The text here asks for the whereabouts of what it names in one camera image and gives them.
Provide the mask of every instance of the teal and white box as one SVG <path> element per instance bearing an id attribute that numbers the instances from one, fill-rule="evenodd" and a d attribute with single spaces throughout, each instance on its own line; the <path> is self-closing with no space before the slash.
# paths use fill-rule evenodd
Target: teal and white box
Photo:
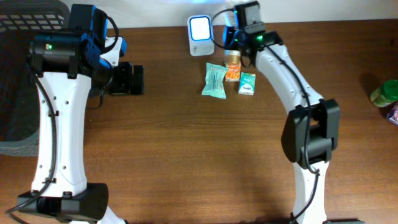
<path id="1" fill-rule="evenodd" d="M 254 95 L 256 86 L 256 75 L 242 72 L 241 83 L 239 84 L 239 94 Z"/>

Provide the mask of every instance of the light green snack packet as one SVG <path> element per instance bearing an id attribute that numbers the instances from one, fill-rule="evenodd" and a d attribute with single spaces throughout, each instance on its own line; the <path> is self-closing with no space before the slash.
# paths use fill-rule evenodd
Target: light green snack packet
<path id="1" fill-rule="evenodd" d="M 254 95 L 256 86 L 256 75 L 242 72 L 241 83 L 239 84 L 239 94 Z"/>
<path id="2" fill-rule="evenodd" d="M 226 99 L 223 80 L 228 69 L 221 65 L 206 64 L 206 86 L 202 91 L 203 96 L 212 96 Z"/>

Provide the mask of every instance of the green can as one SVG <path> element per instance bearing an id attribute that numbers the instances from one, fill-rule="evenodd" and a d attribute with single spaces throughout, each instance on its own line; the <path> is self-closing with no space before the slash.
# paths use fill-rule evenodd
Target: green can
<path id="1" fill-rule="evenodd" d="M 371 94 L 372 103 L 383 108 L 398 100 L 398 80 L 388 80 Z"/>

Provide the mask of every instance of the wooden table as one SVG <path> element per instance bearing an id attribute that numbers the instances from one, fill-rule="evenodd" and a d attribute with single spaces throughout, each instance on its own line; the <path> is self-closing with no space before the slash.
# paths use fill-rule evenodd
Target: wooden table
<path id="1" fill-rule="evenodd" d="M 326 177 L 328 218 L 395 223 L 398 127 L 368 96 L 398 76 L 398 21 L 267 28 L 278 30 L 312 87 L 341 106 L 339 146 Z M 266 78 L 257 73 L 254 96 L 238 95 L 237 83 L 225 84 L 226 100 L 201 96 L 206 62 L 221 64 L 221 50 L 191 57 L 186 27 L 123 29 L 121 35 L 128 44 L 123 60 L 145 66 L 146 93 L 107 96 L 85 120 L 87 179 L 107 183 L 111 208 L 131 223 L 288 218 L 295 186 L 280 145 L 286 114 Z M 1 211 L 30 189 L 36 163 L 0 156 Z M 0 223 L 12 221 L 2 213 Z"/>

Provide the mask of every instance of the white background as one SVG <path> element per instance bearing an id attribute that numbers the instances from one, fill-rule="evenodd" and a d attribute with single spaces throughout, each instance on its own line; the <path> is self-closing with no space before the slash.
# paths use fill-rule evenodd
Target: white background
<path id="1" fill-rule="evenodd" d="M 62 0 L 94 4 L 118 27 L 186 26 L 197 14 L 212 16 L 230 0 Z M 259 0 L 264 22 L 398 18 L 398 0 Z"/>

